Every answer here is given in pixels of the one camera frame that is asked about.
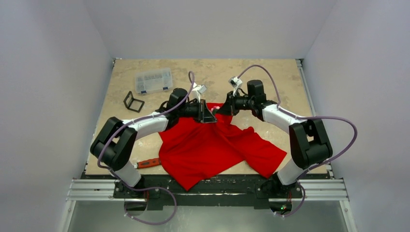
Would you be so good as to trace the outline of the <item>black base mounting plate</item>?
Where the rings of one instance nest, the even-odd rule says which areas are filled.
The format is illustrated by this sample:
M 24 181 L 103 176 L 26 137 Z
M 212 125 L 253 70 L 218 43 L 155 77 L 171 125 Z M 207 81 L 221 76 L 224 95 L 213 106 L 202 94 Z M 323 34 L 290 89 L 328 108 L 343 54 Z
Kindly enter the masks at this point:
M 145 174 L 135 190 L 116 182 L 115 199 L 147 200 L 148 210 L 162 210 L 164 206 L 233 206 L 273 209 L 280 213 L 292 209 L 292 200 L 303 197 L 302 189 L 294 183 L 276 186 L 273 177 L 258 174 L 220 174 L 199 181 L 185 190 L 175 179 L 164 174 Z

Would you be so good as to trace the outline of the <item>clear plastic organizer box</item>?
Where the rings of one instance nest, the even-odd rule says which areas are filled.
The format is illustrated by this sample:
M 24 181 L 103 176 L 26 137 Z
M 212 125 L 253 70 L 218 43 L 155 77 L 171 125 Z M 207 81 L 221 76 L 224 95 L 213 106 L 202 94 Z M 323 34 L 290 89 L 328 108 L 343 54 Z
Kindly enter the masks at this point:
M 135 92 L 149 94 L 168 91 L 173 88 L 173 77 L 170 68 L 139 72 L 135 75 Z

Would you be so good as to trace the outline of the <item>pink flower brooch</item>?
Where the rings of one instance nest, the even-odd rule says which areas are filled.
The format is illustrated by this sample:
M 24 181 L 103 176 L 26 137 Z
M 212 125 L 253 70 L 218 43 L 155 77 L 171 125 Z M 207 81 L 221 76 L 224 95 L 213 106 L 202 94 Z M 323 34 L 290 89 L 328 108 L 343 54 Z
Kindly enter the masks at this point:
M 211 108 L 211 112 L 212 112 L 213 114 L 216 114 L 219 109 L 220 109 L 220 106 L 213 106 L 213 107 Z

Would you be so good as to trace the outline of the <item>red handled adjustable wrench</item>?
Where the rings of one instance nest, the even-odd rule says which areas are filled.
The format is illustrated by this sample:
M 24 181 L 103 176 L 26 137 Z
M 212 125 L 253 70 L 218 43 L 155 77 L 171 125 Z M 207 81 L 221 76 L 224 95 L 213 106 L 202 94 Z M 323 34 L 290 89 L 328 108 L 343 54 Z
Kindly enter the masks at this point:
M 147 159 L 136 164 L 136 169 L 144 169 L 161 165 L 159 158 Z

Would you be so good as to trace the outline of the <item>black square frame stand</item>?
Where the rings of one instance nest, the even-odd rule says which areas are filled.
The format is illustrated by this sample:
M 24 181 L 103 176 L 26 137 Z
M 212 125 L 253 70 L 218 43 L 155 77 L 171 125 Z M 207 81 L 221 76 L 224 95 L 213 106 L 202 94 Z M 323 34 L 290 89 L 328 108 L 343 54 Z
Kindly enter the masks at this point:
M 141 112 L 142 108 L 145 105 L 145 101 L 136 99 L 133 96 L 132 91 L 129 91 L 126 95 L 126 97 L 123 100 L 124 106 L 126 109 L 133 111 L 133 112 Z

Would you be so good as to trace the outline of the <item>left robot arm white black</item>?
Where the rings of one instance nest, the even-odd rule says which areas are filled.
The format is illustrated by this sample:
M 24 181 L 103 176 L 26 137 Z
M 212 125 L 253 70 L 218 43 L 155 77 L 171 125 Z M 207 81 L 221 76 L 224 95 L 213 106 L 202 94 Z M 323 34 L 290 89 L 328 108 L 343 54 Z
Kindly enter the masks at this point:
M 147 116 L 129 120 L 109 118 L 91 144 L 90 152 L 97 158 L 98 167 L 126 185 L 125 191 L 131 197 L 140 197 L 144 193 L 142 176 L 130 162 L 135 141 L 171 129 L 180 118 L 192 118 L 202 124 L 217 122 L 204 99 L 190 100 L 185 89 L 176 88 L 168 100 Z

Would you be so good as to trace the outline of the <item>red t-shirt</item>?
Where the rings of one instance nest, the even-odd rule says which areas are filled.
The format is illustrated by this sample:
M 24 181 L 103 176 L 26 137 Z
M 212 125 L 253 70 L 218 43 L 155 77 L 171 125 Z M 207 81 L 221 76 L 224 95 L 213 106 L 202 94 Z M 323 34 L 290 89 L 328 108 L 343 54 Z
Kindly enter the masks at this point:
M 253 127 L 240 129 L 232 116 L 217 114 L 216 123 L 181 118 L 171 129 L 159 132 L 159 159 L 164 170 L 184 190 L 245 161 L 261 176 L 270 177 L 286 151 L 261 138 Z

